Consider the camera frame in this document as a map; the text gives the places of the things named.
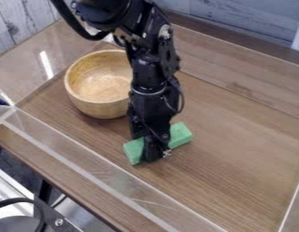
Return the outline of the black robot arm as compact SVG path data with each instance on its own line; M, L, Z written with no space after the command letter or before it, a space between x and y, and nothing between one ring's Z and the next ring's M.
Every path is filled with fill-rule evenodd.
M90 41L111 35L131 67L129 118L133 139L142 140L139 158L151 162L170 151L170 120L185 100L174 73L179 57L173 28L151 0L50 0L73 31Z

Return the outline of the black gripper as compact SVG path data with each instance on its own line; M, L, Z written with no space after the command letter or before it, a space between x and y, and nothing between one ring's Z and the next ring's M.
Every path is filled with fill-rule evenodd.
M178 114L179 83L165 75L155 62L133 59L127 117L131 138L143 139L143 161L163 158L169 152L170 119Z

